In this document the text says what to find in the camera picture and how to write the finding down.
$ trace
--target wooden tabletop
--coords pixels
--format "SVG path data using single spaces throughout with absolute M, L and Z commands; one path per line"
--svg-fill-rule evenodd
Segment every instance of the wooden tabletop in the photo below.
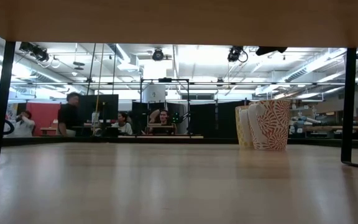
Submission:
M 358 224 L 358 168 L 341 164 L 340 153 L 304 145 L 4 147 L 0 223 Z
M 12 41 L 358 46 L 358 0 L 0 0 Z

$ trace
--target white shirt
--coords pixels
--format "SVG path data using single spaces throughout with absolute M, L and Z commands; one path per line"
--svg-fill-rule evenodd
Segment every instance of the white shirt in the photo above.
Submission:
M 128 122 L 126 122 L 125 125 L 122 127 L 120 127 L 117 122 L 117 123 L 114 123 L 112 125 L 112 127 L 118 128 L 118 130 L 120 130 L 120 132 L 122 132 L 122 133 L 132 134 L 131 124 L 129 124 Z
M 22 116 L 22 120 L 16 122 L 15 130 L 12 133 L 13 138 L 30 138 L 32 137 L 32 130 L 34 129 L 35 122 Z

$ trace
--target ceiling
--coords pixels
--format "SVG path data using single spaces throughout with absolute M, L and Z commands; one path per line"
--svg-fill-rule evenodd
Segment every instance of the ceiling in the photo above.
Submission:
M 0 48 L 3 48 L 5 41 L 0 38 Z M 248 60 L 245 63 L 228 62 L 227 55 L 231 46 L 229 45 L 168 45 L 168 44 L 119 44 L 116 50 L 111 49 L 108 44 L 92 44 L 92 43 L 52 43 L 52 42 L 33 42 L 41 48 L 47 49 L 50 60 L 47 63 L 36 65 L 37 61 L 29 54 L 25 54 L 19 50 L 20 43 L 16 45 L 16 54 L 18 60 L 24 57 L 36 66 L 32 66 L 32 70 L 36 70 L 38 66 L 47 67 L 46 69 L 56 74 L 62 82 L 71 80 L 73 82 L 85 82 L 91 75 L 94 82 L 113 82 L 115 77 L 114 89 L 117 90 L 137 90 L 139 89 L 140 76 L 145 77 L 146 67 L 153 65 L 163 67 L 164 77 L 170 78 L 188 78 L 192 82 L 216 82 L 218 78 L 223 78 L 225 82 L 282 82 L 285 75 L 292 70 L 302 67 L 314 58 L 324 54 L 326 48 L 299 48 L 289 47 L 283 54 L 273 52 L 263 56 L 256 56 L 257 47 L 247 46 L 244 50 L 248 54 Z M 167 59 L 161 62 L 154 62 L 151 56 L 155 49 L 162 49 Z M 128 64 L 127 61 L 121 59 L 122 54 L 126 54 L 130 58 L 138 59 L 138 69 L 126 70 L 120 65 Z M 344 53 L 329 61 L 329 63 L 315 68 L 308 74 L 296 78 L 292 82 L 317 82 L 318 80 L 344 71 Z M 83 70 L 75 70 L 76 65 L 73 62 L 82 62 Z M 335 82 L 344 78 L 344 75 L 337 76 L 331 82 Z M 234 85 L 224 86 L 223 88 L 231 90 L 231 94 L 239 90 L 255 90 L 260 85 Z M 211 89 L 217 88 L 216 85 L 197 85 L 191 86 L 192 89 Z M 97 90 L 97 85 L 91 86 L 92 90 Z M 101 85 L 99 89 L 111 90 L 111 85 Z M 281 86 L 273 90 L 274 95 L 281 93 L 290 93 L 297 91 L 298 95 L 310 89 L 310 86 Z

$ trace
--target white cylinder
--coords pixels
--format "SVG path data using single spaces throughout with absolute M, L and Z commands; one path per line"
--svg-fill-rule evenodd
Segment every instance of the white cylinder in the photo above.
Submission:
M 142 102 L 163 103 L 165 101 L 165 85 L 150 84 L 142 92 Z

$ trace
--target man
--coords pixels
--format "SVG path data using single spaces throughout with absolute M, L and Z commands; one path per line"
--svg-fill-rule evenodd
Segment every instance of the man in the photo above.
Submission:
M 22 112 L 16 118 L 15 130 L 12 133 L 11 137 L 14 138 L 31 138 L 32 131 L 35 127 L 35 122 L 31 120 L 30 111 Z
M 160 124 L 161 126 L 173 126 L 173 128 L 149 128 L 149 133 L 152 134 L 175 134 L 176 126 L 172 124 L 169 120 L 170 114 L 167 110 L 156 110 L 150 115 L 150 123 L 157 123 L 157 116 L 160 115 Z
M 64 137 L 75 137 L 75 131 L 72 130 L 74 126 L 81 126 L 81 121 L 78 117 L 78 102 L 80 94 L 69 93 L 67 95 L 67 104 L 62 105 L 57 114 L 58 119 L 58 134 Z

